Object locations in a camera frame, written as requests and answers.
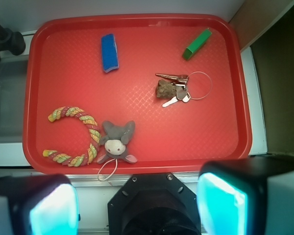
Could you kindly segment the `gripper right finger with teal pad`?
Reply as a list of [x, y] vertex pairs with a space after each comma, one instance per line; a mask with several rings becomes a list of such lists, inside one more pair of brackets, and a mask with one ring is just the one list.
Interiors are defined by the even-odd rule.
[[294, 235], [294, 157], [207, 162], [196, 196], [211, 235]]

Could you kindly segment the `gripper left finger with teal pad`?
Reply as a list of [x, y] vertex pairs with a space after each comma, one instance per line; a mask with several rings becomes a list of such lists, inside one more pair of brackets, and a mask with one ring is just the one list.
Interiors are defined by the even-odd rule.
[[78, 195], [65, 175], [0, 177], [0, 235], [75, 235]]

